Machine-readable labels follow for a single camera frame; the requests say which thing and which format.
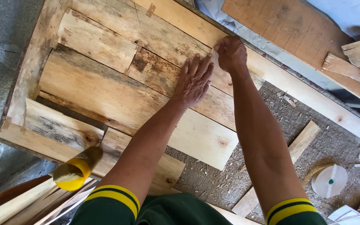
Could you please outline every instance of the right hand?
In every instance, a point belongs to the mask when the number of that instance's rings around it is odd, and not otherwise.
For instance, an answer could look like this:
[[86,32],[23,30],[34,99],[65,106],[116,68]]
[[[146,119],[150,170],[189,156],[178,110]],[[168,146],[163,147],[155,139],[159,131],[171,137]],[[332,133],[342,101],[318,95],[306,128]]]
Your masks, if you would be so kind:
[[247,64],[247,49],[239,36],[226,36],[215,45],[219,54],[219,66],[230,73]]

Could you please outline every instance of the left hand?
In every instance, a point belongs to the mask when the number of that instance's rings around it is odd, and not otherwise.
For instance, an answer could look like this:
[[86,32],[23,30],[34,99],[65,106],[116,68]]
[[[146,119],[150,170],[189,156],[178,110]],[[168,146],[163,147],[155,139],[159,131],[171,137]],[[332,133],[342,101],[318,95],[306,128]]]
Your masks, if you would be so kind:
[[212,54],[209,53],[202,64],[200,64],[199,54],[195,55],[193,62],[190,59],[186,60],[172,99],[181,101],[187,108],[197,105],[203,99],[207,89],[212,84],[209,80],[214,66],[210,62],[211,57]]

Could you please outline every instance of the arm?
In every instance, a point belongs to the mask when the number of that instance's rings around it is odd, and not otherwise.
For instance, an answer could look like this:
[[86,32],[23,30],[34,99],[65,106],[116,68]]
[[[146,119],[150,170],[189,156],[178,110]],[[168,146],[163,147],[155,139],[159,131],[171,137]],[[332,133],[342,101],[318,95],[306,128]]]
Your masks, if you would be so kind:
[[116,165],[105,175],[97,187],[117,185],[128,189],[144,202],[150,188],[157,163],[162,157],[174,128],[187,108],[200,102],[211,82],[213,71],[209,54],[202,64],[197,54],[193,62],[187,59],[179,76],[172,98],[153,115],[123,151]]
[[283,131],[248,72],[245,46],[238,36],[227,36],[215,50],[219,54],[219,66],[230,73],[233,81],[237,135],[263,214],[266,216],[274,205],[284,200],[307,199]]

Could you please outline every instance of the tape roll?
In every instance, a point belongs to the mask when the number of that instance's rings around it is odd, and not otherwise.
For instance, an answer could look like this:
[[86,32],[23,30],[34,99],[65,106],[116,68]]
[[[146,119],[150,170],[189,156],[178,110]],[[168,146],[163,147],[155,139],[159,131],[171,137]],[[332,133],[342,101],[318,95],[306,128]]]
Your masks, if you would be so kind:
[[315,168],[312,176],[312,189],[323,198],[330,198],[347,185],[347,171],[336,164]]

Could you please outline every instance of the gray concrete wall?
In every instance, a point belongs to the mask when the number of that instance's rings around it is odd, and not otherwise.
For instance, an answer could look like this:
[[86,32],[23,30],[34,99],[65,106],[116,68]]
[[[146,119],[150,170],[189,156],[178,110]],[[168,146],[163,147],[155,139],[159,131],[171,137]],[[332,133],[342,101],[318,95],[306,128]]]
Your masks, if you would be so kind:
[[[0,0],[0,117],[42,0]],[[0,143],[0,191],[48,174],[54,164]]]

